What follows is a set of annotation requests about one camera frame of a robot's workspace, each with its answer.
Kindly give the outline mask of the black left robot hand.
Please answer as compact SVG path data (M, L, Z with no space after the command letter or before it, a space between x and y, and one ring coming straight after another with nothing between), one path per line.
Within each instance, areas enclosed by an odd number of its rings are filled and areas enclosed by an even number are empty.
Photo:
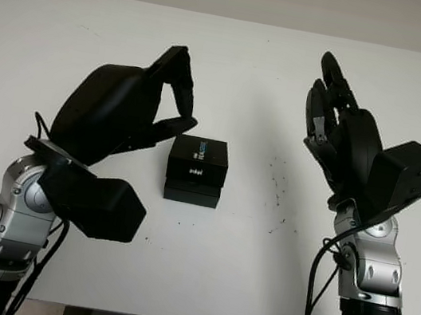
M197 125L193 86L185 45L173 45L148 68L102 65L62 105L49 139L86 166L154 147Z

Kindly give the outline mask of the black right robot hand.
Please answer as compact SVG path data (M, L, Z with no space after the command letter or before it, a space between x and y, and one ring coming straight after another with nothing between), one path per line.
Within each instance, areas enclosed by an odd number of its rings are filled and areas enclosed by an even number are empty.
M374 116L358 105L330 51L321 58L321 70L322 77L308 91L304 143L333 192L328 206L334 211L362 195L383 147Z

